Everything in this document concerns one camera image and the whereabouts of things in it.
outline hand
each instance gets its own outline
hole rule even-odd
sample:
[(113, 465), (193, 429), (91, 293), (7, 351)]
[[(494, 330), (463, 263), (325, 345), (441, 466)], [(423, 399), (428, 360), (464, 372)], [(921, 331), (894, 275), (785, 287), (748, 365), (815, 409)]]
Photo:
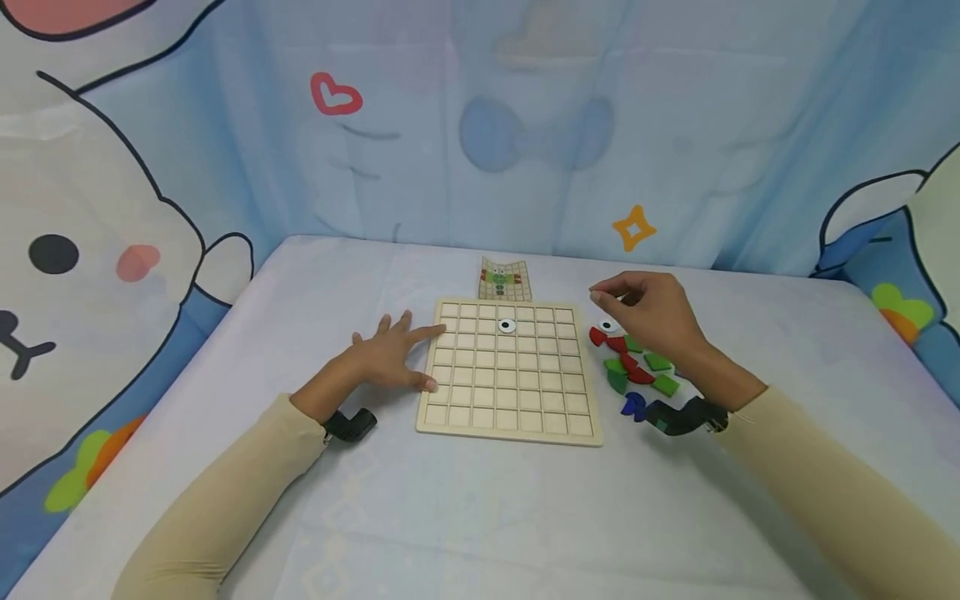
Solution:
[(410, 330), (413, 314), (407, 310), (390, 327), (390, 315), (384, 315), (369, 340), (353, 333), (353, 346), (344, 352), (345, 359), (354, 361), (363, 379), (384, 387), (410, 386), (428, 392), (437, 391), (437, 381), (426, 373), (411, 371), (406, 366), (407, 354), (416, 344), (437, 337), (446, 331), (446, 325), (431, 325)]
[(590, 299), (642, 346), (676, 365), (707, 401), (733, 412), (766, 390), (753, 373), (707, 341), (676, 277), (625, 271), (591, 287)]
[(684, 287), (669, 273), (625, 271), (591, 287), (590, 299), (642, 346), (673, 362), (709, 345)]
[(437, 337), (446, 325), (433, 325), (410, 330), (413, 315), (405, 311), (396, 325), (390, 327), (390, 315), (369, 340), (353, 334), (353, 346), (328, 362), (306, 384), (290, 396), (290, 403), (307, 417), (324, 424), (333, 416), (347, 396), (361, 383), (368, 381), (386, 387), (411, 386), (435, 392), (437, 382), (422, 372), (406, 366), (407, 354), (416, 344)]

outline googly eye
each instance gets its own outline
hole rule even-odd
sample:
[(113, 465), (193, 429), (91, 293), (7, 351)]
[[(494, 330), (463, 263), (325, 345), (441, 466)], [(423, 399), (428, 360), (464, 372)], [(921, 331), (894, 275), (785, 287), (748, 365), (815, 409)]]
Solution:
[(516, 331), (516, 323), (513, 319), (501, 319), (499, 323), (496, 324), (497, 329), (500, 330), (500, 333), (513, 333)]
[(597, 326), (600, 327), (601, 331), (608, 334), (616, 333), (620, 330), (620, 324), (613, 319), (604, 319), (598, 323)]

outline blue bow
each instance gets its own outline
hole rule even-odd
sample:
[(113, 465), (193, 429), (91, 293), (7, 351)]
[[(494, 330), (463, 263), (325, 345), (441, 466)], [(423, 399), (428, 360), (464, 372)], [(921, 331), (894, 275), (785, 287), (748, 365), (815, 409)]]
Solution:
[(592, 98), (574, 114), (529, 131), (510, 108), (482, 96), (460, 117), (460, 146), (487, 173), (502, 173), (528, 154), (564, 171), (581, 171), (603, 156), (612, 135), (613, 106), (606, 98)]

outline cartoon mouth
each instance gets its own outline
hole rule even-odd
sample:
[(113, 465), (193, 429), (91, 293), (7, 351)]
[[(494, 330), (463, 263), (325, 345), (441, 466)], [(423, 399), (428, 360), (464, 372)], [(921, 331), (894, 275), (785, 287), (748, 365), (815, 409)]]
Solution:
[(10, 19), (41, 38), (75, 39), (101, 31), (155, 0), (0, 0)]
[(9, 310), (0, 310), (0, 346), (4, 346), (16, 354), (16, 363), (13, 365), (13, 371), (10, 373), (10, 379), (16, 381), (27, 374), (30, 367), (30, 361), (52, 352), (57, 347), (53, 342), (44, 342), (39, 346), (29, 347), (13, 337), (13, 331), (20, 321)]

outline white table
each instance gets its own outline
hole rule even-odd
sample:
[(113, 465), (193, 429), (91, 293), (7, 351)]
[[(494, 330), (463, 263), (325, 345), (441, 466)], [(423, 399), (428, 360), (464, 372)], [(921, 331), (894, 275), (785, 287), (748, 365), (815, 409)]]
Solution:
[[(409, 307), (425, 324), (438, 296), (473, 296), (481, 255), (287, 240), (11, 598), (107, 598), (153, 523), (278, 391), (383, 312)], [(600, 314), (588, 286), (631, 268), (522, 258), (535, 300), (576, 302), (590, 320)], [(862, 294), (670, 271), (711, 340), (805, 403), (960, 540), (960, 466), (949, 459), (960, 456), (960, 413)], [(418, 434), (416, 395), (359, 394), (348, 409), (370, 405), (376, 429), (332, 446), (281, 499), (224, 596), (850, 597), (708, 434), (666, 439), (621, 417), (606, 385), (597, 393), (596, 449)]]

